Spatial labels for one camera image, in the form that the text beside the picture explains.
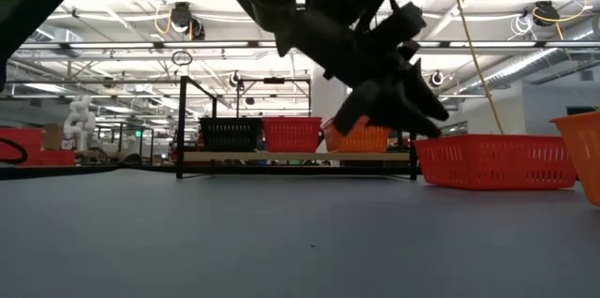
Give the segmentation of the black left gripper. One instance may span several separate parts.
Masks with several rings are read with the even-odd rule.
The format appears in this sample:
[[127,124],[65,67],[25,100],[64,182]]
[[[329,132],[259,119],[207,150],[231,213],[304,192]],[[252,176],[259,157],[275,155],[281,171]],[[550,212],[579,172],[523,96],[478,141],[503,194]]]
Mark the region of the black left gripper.
[[418,48],[413,37],[421,29],[419,7],[401,7],[367,31],[351,29],[320,11],[309,10],[296,15],[288,29],[276,33],[276,44],[281,55],[295,48],[322,67],[328,77],[355,87],[334,117],[340,134],[349,134],[375,104],[378,84],[371,79],[399,78],[405,71],[378,102],[374,125],[439,138],[442,131],[431,119],[445,121],[449,112],[424,80],[422,60],[409,64],[410,55]]

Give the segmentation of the red plastic basket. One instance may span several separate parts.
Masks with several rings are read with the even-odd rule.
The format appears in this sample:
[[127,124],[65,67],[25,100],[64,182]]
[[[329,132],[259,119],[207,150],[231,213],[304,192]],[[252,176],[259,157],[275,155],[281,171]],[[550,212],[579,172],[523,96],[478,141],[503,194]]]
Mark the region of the red plastic basket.
[[262,124],[270,153],[315,153],[320,144],[321,125]]
[[303,125],[303,124],[315,124],[319,126],[322,123],[321,117],[264,117],[263,122],[265,124],[280,124],[280,125]]
[[556,136],[466,134],[414,143],[425,181],[468,190],[570,188],[577,173]]

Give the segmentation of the black plastic basket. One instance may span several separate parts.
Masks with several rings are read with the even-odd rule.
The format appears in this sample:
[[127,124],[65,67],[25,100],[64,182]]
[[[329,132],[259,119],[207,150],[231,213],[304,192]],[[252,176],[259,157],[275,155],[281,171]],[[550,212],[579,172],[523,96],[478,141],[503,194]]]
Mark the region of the black plastic basket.
[[201,126],[204,150],[208,152],[254,151],[262,133],[260,126],[212,125]]
[[203,117],[199,119],[202,126],[212,125],[240,125],[240,126],[260,126],[263,123],[262,118],[256,117]]

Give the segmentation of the ceiling light strip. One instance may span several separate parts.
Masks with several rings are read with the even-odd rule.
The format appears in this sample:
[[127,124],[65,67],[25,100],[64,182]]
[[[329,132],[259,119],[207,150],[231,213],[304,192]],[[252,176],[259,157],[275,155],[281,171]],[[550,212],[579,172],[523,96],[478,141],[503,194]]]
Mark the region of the ceiling light strip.
[[600,41],[418,41],[421,48],[431,49],[588,49],[600,48]]

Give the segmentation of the blue-grey table mat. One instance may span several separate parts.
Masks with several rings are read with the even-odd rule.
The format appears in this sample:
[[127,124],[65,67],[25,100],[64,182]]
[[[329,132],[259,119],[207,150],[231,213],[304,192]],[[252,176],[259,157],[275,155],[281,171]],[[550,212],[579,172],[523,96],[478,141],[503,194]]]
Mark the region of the blue-grey table mat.
[[397,178],[0,181],[0,298],[600,298],[600,209]]

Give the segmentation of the brown cardboard box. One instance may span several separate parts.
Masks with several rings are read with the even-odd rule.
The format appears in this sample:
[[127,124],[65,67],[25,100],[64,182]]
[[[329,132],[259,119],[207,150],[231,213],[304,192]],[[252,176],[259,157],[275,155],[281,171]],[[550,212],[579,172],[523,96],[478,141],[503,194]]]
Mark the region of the brown cardboard box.
[[64,129],[60,124],[45,124],[43,127],[42,145],[47,151],[60,151],[64,139]]

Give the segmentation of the red storage crate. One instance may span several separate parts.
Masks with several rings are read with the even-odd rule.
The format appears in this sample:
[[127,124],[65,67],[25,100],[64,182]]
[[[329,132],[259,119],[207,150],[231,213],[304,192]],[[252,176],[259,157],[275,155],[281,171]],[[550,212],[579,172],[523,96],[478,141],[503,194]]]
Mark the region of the red storage crate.
[[0,138],[12,140],[27,152],[28,158],[18,167],[74,166],[73,151],[51,151],[42,149],[41,128],[0,128]]

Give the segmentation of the black background workstation frame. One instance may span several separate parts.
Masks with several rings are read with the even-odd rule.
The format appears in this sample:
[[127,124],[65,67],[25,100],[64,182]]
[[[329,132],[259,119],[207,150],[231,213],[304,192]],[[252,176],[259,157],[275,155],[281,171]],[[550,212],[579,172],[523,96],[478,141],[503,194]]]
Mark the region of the black background workstation frame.
[[299,98],[304,97],[307,99],[307,108],[305,110],[295,110],[295,112],[306,112],[308,116],[312,115],[312,85],[311,78],[281,78],[281,77],[267,77],[262,79],[243,79],[238,78],[235,82],[235,91],[236,91],[236,116],[240,115],[240,100],[242,97],[259,97],[259,95],[248,95],[248,91],[256,84],[270,84],[270,85],[280,85],[285,83],[293,84],[298,91],[301,92],[300,95],[290,94],[283,95],[279,93],[272,93],[268,95],[264,95],[263,98],[277,98],[277,97],[287,97],[287,98]]

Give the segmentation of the black frame wooden shelf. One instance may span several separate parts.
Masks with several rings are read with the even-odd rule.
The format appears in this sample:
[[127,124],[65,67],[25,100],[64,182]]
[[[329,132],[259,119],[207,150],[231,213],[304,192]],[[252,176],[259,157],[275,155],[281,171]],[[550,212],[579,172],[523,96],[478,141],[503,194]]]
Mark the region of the black frame wooden shelf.
[[[198,83],[193,81],[188,76],[180,78],[180,92],[179,92],[179,113],[178,113],[178,127],[177,127],[177,154],[175,160],[175,167],[177,170],[182,171],[186,161],[191,161],[192,156],[186,156],[184,153],[184,131],[187,117],[187,87],[191,84],[199,89],[206,97],[209,97],[212,101],[212,113],[209,117],[219,117],[217,115],[217,103],[218,98]],[[262,133],[259,136],[259,142],[263,137],[263,125]],[[209,152],[209,153],[223,153],[227,159],[239,159],[239,160],[251,160],[252,158],[258,160],[319,160],[324,159],[325,154],[319,153],[317,150],[315,153],[257,153],[255,150],[251,152]],[[176,175],[178,179],[183,177],[183,174]]]

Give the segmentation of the silver ventilation duct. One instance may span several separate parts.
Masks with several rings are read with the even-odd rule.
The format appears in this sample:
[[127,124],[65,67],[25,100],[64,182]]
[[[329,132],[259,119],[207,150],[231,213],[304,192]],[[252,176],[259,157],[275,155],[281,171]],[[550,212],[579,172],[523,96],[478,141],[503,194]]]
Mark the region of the silver ventilation duct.
[[535,51],[518,55],[483,71],[488,87],[523,78],[540,69],[566,61],[572,50],[600,48],[600,16],[566,31],[566,40],[544,40],[535,44]]

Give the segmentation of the black metal table frame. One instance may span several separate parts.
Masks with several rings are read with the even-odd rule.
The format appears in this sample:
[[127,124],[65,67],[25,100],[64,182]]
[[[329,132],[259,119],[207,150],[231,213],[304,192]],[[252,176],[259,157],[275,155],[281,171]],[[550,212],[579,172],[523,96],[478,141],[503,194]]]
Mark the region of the black metal table frame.
[[415,180],[422,174],[420,168],[416,167],[324,167],[324,166],[185,166],[182,171],[176,167],[150,167],[150,166],[83,166],[83,167],[1,167],[0,180],[28,179],[52,176],[68,176],[78,174],[93,174],[109,171],[152,171],[165,172],[174,175],[179,174],[233,174],[233,175],[408,175]]

